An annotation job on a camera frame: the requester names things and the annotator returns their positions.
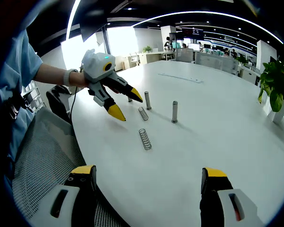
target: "metal cylinder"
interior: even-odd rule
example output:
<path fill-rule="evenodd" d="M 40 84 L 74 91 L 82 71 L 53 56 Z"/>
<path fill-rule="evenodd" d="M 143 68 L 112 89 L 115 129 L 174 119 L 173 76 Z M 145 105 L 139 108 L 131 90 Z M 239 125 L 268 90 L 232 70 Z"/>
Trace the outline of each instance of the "metal cylinder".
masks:
<path fill-rule="evenodd" d="M 145 94 L 145 101 L 146 101 L 146 109 L 151 110 L 150 95 L 148 94 L 148 91 L 145 91 L 144 94 Z"/>
<path fill-rule="evenodd" d="M 178 117 L 178 102 L 177 101 L 173 101 L 173 103 L 172 103 L 172 119 L 171 119 L 171 122 L 177 123 L 178 122 L 177 117 Z"/>

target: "desk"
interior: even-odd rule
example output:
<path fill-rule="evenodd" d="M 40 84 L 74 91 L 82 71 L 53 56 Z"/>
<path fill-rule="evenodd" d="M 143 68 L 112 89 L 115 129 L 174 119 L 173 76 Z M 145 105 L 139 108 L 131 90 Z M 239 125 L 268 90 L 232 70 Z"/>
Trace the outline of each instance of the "desk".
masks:
<path fill-rule="evenodd" d="M 261 74 L 256 73 L 255 71 L 244 67 L 244 66 L 239 66 L 238 65 L 238 69 L 239 69 L 239 75 L 242 79 L 249 81 L 252 84 L 256 83 L 257 77 L 260 77 Z"/>
<path fill-rule="evenodd" d="M 99 188 L 130 226 L 201 226 L 204 166 L 224 171 L 257 205 L 261 220 L 270 221 L 284 201 L 284 129 L 257 102 L 260 88 L 220 70 L 176 61 L 119 75 L 143 98 L 149 91 L 150 111 L 145 103 L 129 103 L 107 89 L 126 117 L 121 122 L 84 89 L 77 94 L 72 121 L 86 163 L 97 165 Z M 173 100 L 178 101 L 176 124 L 170 122 Z M 140 128 L 146 129 L 151 150 L 144 150 Z"/>
<path fill-rule="evenodd" d="M 175 52 L 167 52 L 167 51 L 140 53 L 139 54 L 140 64 L 144 65 L 151 62 L 160 61 L 162 55 L 165 55 L 165 59 L 167 59 L 167 55 L 174 53 Z"/>

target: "compression spring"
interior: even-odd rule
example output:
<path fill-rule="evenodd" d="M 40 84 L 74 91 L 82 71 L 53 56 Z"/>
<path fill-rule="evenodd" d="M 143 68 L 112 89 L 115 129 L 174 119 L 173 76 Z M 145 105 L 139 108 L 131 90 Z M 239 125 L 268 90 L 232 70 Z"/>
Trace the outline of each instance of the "compression spring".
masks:
<path fill-rule="evenodd" d="M 140 129 L 139 130 L 139 134 L 140 134 L 140 137 L 141 137 L 144 149 L 145 150 L 151 149 L 151 142 L 150 142 L 150 139 L 147 136 L 146 130 L 145 129 Z"/>
<path fill-rule="evenodd" d="M 148 115 L 147 115 L 147 113 L 145 112 L 144 108 L 143 108 L 143 107 L 140 107 L 138 110 L 139 110 L 139 112 L 140 112 L 141 117 L 143 118 L 143 120 L 147 121 L 147 120 L 148 120 Z"/>

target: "ceiling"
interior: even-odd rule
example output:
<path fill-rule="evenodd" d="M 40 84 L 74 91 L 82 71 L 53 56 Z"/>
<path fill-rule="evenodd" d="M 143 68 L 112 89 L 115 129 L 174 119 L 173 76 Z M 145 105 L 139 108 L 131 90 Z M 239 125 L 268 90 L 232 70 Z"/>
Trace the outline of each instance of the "ceiling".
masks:
<path fill-rule="evenodd" d="M 263 0 L 81 0 L 72 25 L 71 37 L 90 36 L 107 22 L 107 27 L 132 26 L 140 21 L 174 12 L 213 11 L 235 15 L 252 21 L 272 32 L 284 42 L 284 0 L 278 4 Z M 66 28 L 74 0 L 58 0 L 27 28 L 30 43 L 40 56 L 60 45 L 65 40 Z M 207 37 L 224 39 L 230 35 L 239 45 L 256 53 L 258 40 L 269 42 L 278 53 L 284 54 L 281 44 L 267 32 L 236 18 L 212 14 L 178 14 L 161 17 L 142 23 L 136 28 L 157 28 L 161 26 L 200 28 Z"/>

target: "person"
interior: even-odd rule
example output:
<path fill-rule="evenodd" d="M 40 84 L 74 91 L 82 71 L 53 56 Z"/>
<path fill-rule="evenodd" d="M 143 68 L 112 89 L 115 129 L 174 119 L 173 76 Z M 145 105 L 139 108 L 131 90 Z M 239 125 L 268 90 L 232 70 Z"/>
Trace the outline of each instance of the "person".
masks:
<path fill-rule="evenodd" d="M 0 103 L 3 103 L 14 93 L 21 94 L 22 86 L 26 87 L 31 80 L 64 85 L 64 74 L 67 70 L 44 64 L 28 42 L 27 31 L 24 30 L 13 38 L 11 50 L 3 64 L 0 73 Z M 86 87 L 88 85 L 83 73 L 70 72 L 69 85 Z M 28 109 L 19 109 L 19 113 L 12 125 L 12 141 L 9 145 L 10 153 L 16 157 L 17 150 L 30 125 L 33 114 Z"/>
<path fill-rule="evenodd" d="M 199 42 L 199 48 L 200 48 L 200 52 L 203 51 L 203 45 L 201 44 L 201 42 Z"/>
<path fill-rule="evenodd" d="M 238 57 L 238 54 L 237 54 L 237 52 L 235 52 L 235 49 L 232 49 L 231 56 L 233 58 L 237 58 Z"/>
<path fill-rule="evenodd" d="M 165 42 L 165 44 L 164 44 L 164 49 L 165 50 L 171 50 L 171 49 L 173 49 L 172 48 L 172 41 L 170 40 L 170 38 L 169 37 L 166 37 L 166 42 Z"/>
<path fill-rule="evenodd" d="M 229 49 L 228 49 L 228 48 L 225 48 L 225 51 L 224 51 L 224 52 L 225 52 L 225 55 L 226 55 L 226 56 L 229 56 Z"/>

